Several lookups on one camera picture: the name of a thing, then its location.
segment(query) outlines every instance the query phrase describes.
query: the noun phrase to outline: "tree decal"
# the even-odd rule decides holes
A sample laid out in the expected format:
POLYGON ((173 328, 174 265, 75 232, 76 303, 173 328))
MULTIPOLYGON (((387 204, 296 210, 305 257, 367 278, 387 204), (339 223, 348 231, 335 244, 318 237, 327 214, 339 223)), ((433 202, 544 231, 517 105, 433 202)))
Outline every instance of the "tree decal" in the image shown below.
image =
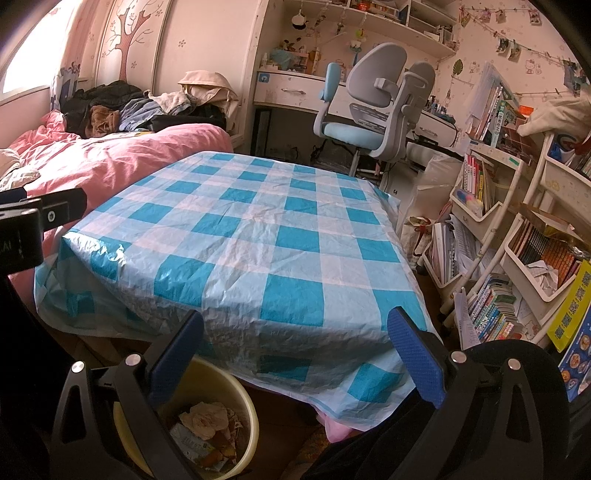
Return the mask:
POLYGON ((146 28, 140 31, 142 25, 152 16, 153 13, 158 12, 164 3, 158 0, 147 0, 144 2, 139 13, 135 13, 138 9, 139 0, 131 0, 123 9, 124 0, 119 2, 117 6, 117 18, 119 19, 119 33, 117 32, 116 21, 113 20, 109 24, 111 36, 108 38, 108 51, 105 55, 109 55, 114 50, 121 52, 121 66, 119 68, 119 79, 127 81, 127 57, 129 55, 129 48, 134 43, 145 43, 145 36, 154 33, 154 30, 146 28))

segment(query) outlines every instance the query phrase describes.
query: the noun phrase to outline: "shelf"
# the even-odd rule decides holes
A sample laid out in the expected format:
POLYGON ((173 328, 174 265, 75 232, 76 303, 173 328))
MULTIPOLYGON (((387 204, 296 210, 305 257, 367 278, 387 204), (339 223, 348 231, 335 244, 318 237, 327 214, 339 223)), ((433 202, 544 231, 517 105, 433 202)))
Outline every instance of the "shelf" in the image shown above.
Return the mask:
POLYGON ((486 145, 484 143, 476 142, 475 140, 470 140, 470 145, 468 146, 471 150, 483 155, 487 159, 497 161, 503 165, 506 165, 513 170, 517 170, 519 168, 519 164, 523 160, 516 157, 515 155, 511 155, 507 152, 503 152, 498 148, 492 148, 490 145, 486 145))
POLYGON ((546 157, 541 184, 571 213, 591 225, 591 181, 572 168, 546 157))
POLYGON ((425 21, 426 23, 437 27, 439 25, 455 25, 457 21, 439 10, 413 0, 410 4, 411 16, 425 21))
POLYGON ((408 26, 418 32, 421 32, 421 29, 423 29, 423 31, 427 30, 435 33, 435 31, 437 30, 437 27, 434 27, 433 25, 428 24, 427 22, 424 22, 419 18, 415 18, 412 15, 408 18, 408 26))
MULTIPOLYGON (((436 275, 435 270, 433 270, 433 266, 431 265, 431 262, 429 260, 428 255, 427 255, 430 248, 431 248, 431 242, 429 242, 429 244, 427 245, 427 248, 425 249, 425 251, 423 252, 421 257, 423 259, 423 263, 425 264, 425 268, 427 269, 427 272, 429 273, 429 276, 431 277, 431 279, 433 280, 433 283, 435 284, 435 288, 439 292, 439 296, 441 297, 441 299, 443 301, 445 301, 450 298, 450 296, 452 295, 452 292, 456 289, 456 285, 460 281, 462 276, 460 274, 458 274, 455 277, 453 277, 449 282, 442 285, 441 280, 439 280, 439 277, 436 275)), ((466 291, 469 291, 474 286, 475 283, 476 282, 474 280, 468 280, 468 283, 466 284, 466 291)))
MULTIPOLYGON (((284 0, 284 2, 289 18, 298 13, 298 10, 300 9, 300 0, 284 0)), ((305 15, 308 21, 313 25, 320 10, 325 4, 325 2, 315 0, 304 0, 302 14, 305 15)), ((361 25, 363 17, 366 16, 363 27, 371 32, 379 33, 380 35, 384 35, 385 37, 389 37, 410 47, 414 47, 436 59, 442 59, 456 54, 451 48, 446 47, 444 44, 439 43, 406 25, 402 25, 399 22, 380 15, 362 12, 355 8, 329 4, 326 12, 326 19, 331 22, 338 22, 343 10, 346 12, 345 19, 343 20, 345 25, 351 25, 357 29, 361 25)))
POLYGON ((456 0, 429 0, 429 3, 444 8, 455 1, 456 0))
MULTIPOLYGON (((483 244, 489 233, 492 222, 495 220, 496 214, 503 207, 503 204, 501 202, 496 202, 492 208, 488 210, 488 212, 486 212, 482 217, 478 218, 456 197, 457 190, 462 188, 463 179, 464 165, 462 165, 462 168, 460 168, 456 185, 449 195, 449 199, 452 203, 452 214, 454 214, 457 219, 460 220, 461 223, 463 223, 464 226, 471 231, 472 235, 474 235, 478 241, 483 244)), ((497 249, 500 246, 502 240, 509 231, 509 228, 511 228, 512 221, 512 216, 509 213, 506 213, 501 224, 499 225, 499 228, 497 229, 497 233, 495 234, 495 238, 491 244, 492 248, 497 249)))
MULTIPOLYGON (((519 228, 516 228, 511 238, 517 235, 518 231, 519 228)), ((573 275, 553 295, 546 295, 535 283, 534 277, 527 270, 527 267, 509 248, 509 244, 505 245, 505 255, 503 255, 503 259, 501 260, 501 266, 515 284, 517 290, 523 295, 523 298, 540 324, 560 307, 570 290, 571 283, 575 279, 575 275, 573 275)))

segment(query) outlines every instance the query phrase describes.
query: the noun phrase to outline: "paper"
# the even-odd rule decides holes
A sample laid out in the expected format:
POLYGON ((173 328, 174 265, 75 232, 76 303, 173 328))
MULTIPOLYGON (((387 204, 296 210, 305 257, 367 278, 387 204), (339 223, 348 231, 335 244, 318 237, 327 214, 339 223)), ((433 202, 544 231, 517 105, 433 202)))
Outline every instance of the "paper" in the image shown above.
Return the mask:
POLYGON ((454 294, 453 303, 456 309, 456 323, 457 329, 460 332, 461 349, 466 350, 475 345, 480 345, 478 334, 474 329, 472 319, 468 313, 468 300, 466 298, 466 292, 463 290, 462 293, 454 294))
MULTIPOLYGON (((479 242, 455 215, 450 215, 450 218, 452 220, 453 236, 456 244, 457 269, 458 273, 463 275, 468 272, 468 269, 476 258, 476 254, 480 250, 478 248, 479 242)), ((478 277, 479 270, 476 269, 472 274, 472 279, 476 280, 478 277)))
POLYGON ((551 297, 558 290, 558 270, 547 265, 544 260, 530 263, 527 269, 546 295, 551 297))

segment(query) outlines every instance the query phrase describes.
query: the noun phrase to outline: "metal screw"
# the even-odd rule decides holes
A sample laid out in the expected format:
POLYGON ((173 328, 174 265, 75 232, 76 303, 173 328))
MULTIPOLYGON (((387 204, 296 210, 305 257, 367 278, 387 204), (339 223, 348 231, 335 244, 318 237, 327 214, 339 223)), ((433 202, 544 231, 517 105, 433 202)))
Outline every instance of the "metal screw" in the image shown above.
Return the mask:
POLYGON ((509 358, 507 363, 509 364, 509 368, 512 370, 519 370, 521 368, 521 363, 516 358, 509 358))
POLYGON ((462 364, 468 360, 468 357, 464 352, 456 350, 455 352, 452 352, 452 360, 457 364, 462 364))
POLYGON ((74 363, 74 365, 72 365, 72 371, 75 374, 79 374, 80 372, 82 372, 84 370, 84 362, 80 362, 79 360, 74 363))
POLYGON ((125 365, 129 365, 130 367, 135 367, 141 361, 142 361, 141 355, 138 355, 137 353, 132 353, 131 355, 128 355, 128 357, 125 359, 125 365))

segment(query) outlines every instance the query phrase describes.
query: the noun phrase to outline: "window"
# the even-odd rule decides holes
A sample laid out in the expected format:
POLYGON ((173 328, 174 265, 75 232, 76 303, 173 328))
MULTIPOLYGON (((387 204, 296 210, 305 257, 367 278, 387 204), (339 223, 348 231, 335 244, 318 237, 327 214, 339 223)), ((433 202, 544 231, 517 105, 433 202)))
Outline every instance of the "window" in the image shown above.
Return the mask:
POLYGON ((60 67, 70 18, 82 0, 61 0, 28 35, 7 68, 3 93, 49 85, 60 67))

